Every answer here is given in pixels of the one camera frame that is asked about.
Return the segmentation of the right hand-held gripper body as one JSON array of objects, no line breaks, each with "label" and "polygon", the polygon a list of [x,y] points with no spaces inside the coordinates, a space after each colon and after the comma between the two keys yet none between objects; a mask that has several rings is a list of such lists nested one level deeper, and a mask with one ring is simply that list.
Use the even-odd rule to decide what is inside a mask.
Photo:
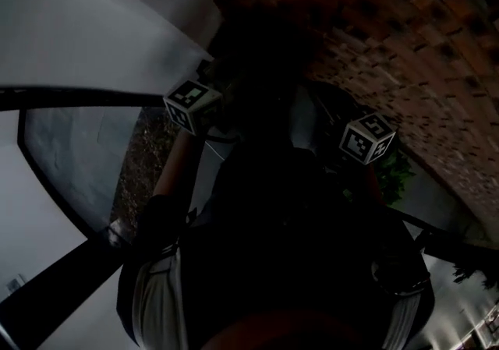
[{"label": "right hand-held gripper body", "polygon": [[363,165],[382,157],[396,132],[379,113],[373,113],[349,122],[339,149]]}]

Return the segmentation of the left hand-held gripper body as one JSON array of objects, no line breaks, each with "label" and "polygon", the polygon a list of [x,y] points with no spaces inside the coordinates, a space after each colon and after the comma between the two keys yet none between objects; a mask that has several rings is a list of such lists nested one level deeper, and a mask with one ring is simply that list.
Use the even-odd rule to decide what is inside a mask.
[{"label": "left hand-held gripper body", "polygon": [[204,134],[215,124],[222,100],[220,92],[191,80],[163,96],[170,119],[191,134]]}]

